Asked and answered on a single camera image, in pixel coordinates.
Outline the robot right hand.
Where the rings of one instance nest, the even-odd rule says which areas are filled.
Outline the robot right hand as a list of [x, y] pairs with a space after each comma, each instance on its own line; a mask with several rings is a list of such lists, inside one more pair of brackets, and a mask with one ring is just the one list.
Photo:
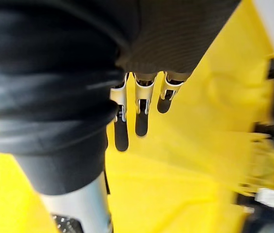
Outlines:
[[61, 232], [111, 233], [105, 151], [112, 87], [192, 73], [237, 0], [0, 0], [0, 152]]

